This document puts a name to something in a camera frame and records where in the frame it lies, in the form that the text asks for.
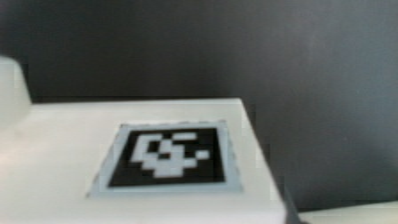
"white object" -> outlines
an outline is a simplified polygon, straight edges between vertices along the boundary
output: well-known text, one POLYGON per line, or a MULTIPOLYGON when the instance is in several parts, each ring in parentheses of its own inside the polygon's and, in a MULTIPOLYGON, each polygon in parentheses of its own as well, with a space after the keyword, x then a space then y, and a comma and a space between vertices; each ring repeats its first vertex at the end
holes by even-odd
MULTIPOLYGON (((1 63, 15 66, 8 60, 1 63)), ((284 223, 284 204, 241 101, 30 106, 17 69, 0 74, 0 223, 284 223), (88 198, 120 124, 202 120, 227 123, 243 193, 88 198)))

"black square marker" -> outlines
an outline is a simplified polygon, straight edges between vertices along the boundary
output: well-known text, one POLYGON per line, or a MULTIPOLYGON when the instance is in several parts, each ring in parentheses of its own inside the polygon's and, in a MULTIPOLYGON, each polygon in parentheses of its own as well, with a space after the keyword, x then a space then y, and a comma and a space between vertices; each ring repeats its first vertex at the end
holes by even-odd
POLYGON ((90 196, 241 191, 223 121, 120 126, 90 196))
POLYGON ((214 128, 131 130, 110 188, 223 181, 214 128))

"white pattern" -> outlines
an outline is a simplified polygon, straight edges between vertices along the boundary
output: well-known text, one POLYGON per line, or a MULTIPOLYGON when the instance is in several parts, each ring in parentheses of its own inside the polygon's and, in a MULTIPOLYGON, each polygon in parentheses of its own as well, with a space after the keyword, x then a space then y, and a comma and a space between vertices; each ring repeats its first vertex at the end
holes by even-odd
MULTIPOLYGON (((172 140, 195 140, 195 133, 184 132, 172 135, 172 140)), ((172 144, 170 139, 161 139, 161 134, 138 136, 129 162, 142 162, 142 170, 152 170, 154 178, 182 177, 182 170, 197 167, 197 160, 209 159, 207 150, 195 152, 195 158, 184 158, 184 146, 172 144), (159 142, 159 150, 149 152, 149 143, 159 142), (168 154, 168 159, 159 159, 159 154, 168 154)))

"white table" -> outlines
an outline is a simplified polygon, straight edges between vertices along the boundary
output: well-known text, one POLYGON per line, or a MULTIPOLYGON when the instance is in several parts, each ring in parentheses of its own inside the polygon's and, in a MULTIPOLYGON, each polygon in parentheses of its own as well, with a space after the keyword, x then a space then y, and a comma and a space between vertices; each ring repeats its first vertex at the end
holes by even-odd
POLYGON ((285 210, 237 99, 31 105, 0 63, 0 223, 284 223, 285 210), (223 120, 243 191, 86 197, 122 123, 223 120))

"dark gray wall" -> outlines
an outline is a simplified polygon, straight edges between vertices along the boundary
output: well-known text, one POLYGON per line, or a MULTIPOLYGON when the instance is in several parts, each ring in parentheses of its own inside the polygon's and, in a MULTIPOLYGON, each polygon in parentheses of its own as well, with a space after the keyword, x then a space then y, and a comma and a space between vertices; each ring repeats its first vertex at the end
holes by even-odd
POLYGON ((398 199, 398 1, 3 1, 37 102, 241 97, 298 209, 398 199))

